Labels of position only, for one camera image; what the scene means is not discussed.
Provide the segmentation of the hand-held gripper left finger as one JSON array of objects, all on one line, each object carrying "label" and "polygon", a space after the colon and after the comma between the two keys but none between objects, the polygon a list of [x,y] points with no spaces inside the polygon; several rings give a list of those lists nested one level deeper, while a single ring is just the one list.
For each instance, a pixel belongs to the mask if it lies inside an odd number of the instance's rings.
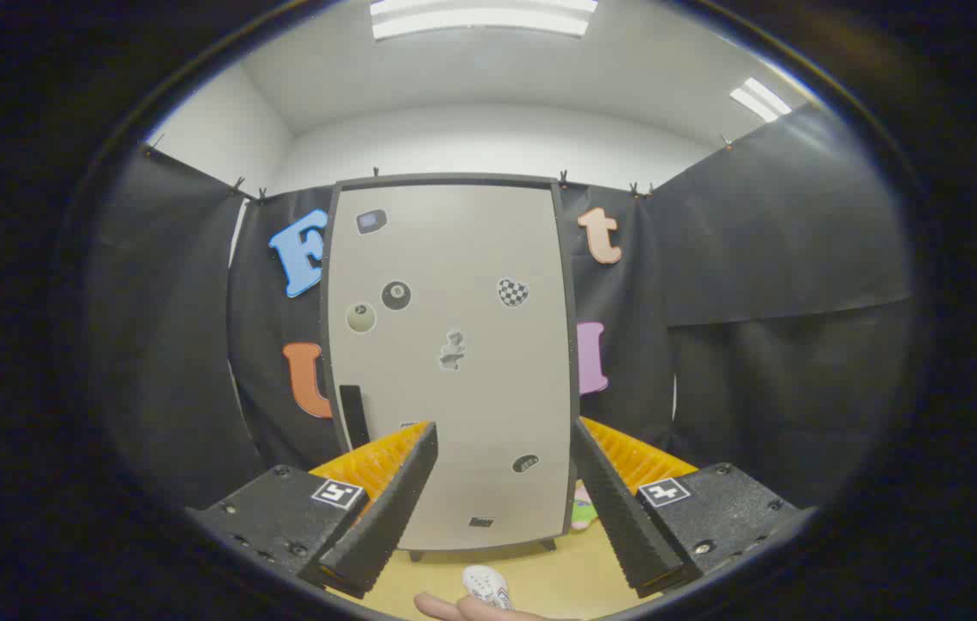
[{"label": "hand-held gripper left finger", "polygon": [[280,578],[362,598],[398,549],[438,456],[418,422],[312,469],[275,465],[189,518]]}]

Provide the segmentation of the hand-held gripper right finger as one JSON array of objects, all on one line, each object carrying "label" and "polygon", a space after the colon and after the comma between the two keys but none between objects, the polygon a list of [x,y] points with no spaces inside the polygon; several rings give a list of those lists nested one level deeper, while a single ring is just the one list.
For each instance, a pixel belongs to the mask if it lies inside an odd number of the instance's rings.
[{"label": "hand-held gripper right finger", "polygon": [[573,464],[642,598],[731,568],[806,516],[736,465],[694,467],[586,417],[573,422]]}]

